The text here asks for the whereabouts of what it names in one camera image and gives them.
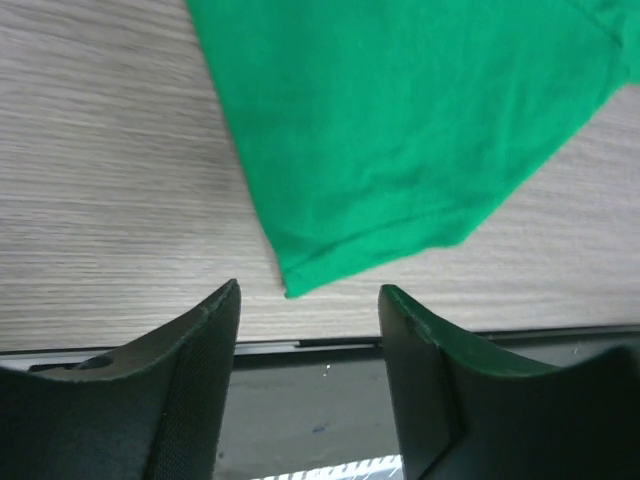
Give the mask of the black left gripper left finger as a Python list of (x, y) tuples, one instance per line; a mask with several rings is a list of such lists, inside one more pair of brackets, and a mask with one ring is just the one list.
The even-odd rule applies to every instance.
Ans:
[(1, 372), (5, 479), (209, 479), (239, 327), (229, 281), (72, 368)]

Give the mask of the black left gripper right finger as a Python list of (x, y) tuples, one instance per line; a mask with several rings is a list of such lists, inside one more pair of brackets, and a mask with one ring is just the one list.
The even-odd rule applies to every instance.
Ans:
[(558, 367), (500, 348), (393, 285), (378, 300), (408, 479), (635, 479), (639, 348)]

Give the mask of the green t-shirt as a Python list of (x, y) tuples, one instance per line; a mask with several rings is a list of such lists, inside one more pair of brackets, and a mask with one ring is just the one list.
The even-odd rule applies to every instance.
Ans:
[(191, 1), (290, 298), (463, 242), (622, 87), (635, 1)]

